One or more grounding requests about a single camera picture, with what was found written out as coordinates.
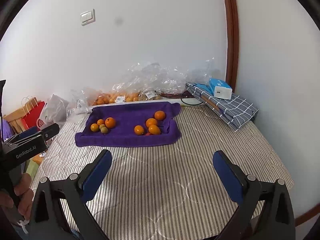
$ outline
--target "red shopping bag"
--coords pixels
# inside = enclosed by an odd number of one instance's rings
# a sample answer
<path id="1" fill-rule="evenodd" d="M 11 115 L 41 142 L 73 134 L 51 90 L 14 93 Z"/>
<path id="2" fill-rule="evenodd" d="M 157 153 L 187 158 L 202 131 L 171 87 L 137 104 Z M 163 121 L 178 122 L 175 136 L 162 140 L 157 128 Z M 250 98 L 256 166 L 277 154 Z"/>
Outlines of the red shopping bag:
<path id="1" fill-rule="evenodd" d="M 26 113 L 26 115 L 21 118 L 21 122 L 26 130 L 33 126 L 37 126 L 37 120 L 39 119 L 40 113 L 44 108 L 44 105 L 44 101 L 41 101 L 38 103 L 36 102 L 35 106 L 32 105 L 33 108 L 31 110 L 27 108 L 28 113 Z"/>

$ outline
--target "striped mattress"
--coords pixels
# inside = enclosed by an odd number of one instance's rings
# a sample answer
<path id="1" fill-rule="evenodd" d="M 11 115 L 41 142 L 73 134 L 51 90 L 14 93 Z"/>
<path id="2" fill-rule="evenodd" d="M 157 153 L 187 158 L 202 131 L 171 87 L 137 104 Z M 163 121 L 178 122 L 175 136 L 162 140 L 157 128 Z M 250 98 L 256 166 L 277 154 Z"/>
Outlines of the striped mattress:
<path id="1" fill-rule="evenodd" d="M 279 156 L 249 121 L 236 133 L 209 107 L 188 106 L 175 120 L 181 138 L 157 147 L 77 147 L 75 133 L 84 129 L 89 114 L 66 123 L 51 144 L 32 184 L 80 173 L 104 148 L 113 163 L 94 199 L 87 203 L 109 239 L 204 239 L 217 235 L 237 208 L 215 169 L 212 154 L 223 150 L 245 174 L 274 182 L 293 180 Z M 259 215 L 259 202 L 254 217 Z M 77 226 L 65 200 L 62 206 L 72 229 Z"/>

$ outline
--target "purple tray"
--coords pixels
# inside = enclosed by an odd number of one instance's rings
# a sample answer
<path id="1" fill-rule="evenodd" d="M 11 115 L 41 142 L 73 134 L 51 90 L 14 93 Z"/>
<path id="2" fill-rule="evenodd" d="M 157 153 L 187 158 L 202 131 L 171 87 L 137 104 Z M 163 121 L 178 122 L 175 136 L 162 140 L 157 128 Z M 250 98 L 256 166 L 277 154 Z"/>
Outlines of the purple tray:
<path id="1" fill-rule="evenodd" d="M 179 114 L 179 103 L 152 102 L 123 104 L 114 106 L 95 107 L 90 114 L 83 132 L 76 133 L 75 141 L 78 147 L 83 146 L 109 146 L 109 147 L 147 147 L 174 143 L 180 137 L 180 131 L 173 117 Z M 134 127 L 141 125 L 148 132 L 146 121 L 154 117 L 156 111 L 166 113 L 163 121 L 158 121 L 161 130 L 159 135 L 136 135 Z M 90 126 L 99 119 L 106 120 L 113 117 L 116 127 L 109 129 L 107 134 L 92 132 Z"/>

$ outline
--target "folded checkered bag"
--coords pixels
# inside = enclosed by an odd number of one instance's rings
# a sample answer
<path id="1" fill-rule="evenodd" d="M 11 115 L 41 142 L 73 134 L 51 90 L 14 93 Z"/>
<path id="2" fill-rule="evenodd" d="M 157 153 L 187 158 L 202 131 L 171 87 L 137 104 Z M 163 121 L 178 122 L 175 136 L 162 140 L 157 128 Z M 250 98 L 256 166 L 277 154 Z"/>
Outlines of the folded checkered bag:
<path id="1" fill-rule="evenodd" d="M 248 122 L 258 111 L 247 99 L 232 93 L 231 100 L 214 97 L 195 83 L 186 82 L 186 88 L 195 98 L 209 106 L 234 131 Z"/>

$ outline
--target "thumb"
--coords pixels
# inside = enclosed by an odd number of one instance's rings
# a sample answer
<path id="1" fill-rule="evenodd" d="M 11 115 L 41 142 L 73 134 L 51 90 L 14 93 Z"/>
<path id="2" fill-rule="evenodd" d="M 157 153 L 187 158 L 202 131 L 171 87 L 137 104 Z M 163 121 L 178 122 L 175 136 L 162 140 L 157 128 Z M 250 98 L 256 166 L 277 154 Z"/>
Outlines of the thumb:
<path id="1" fill-rule="evenodd" d="M 13 207 L 13 200 L 7 193 L 0 191 L 0 205 L 8 208 Z"/>

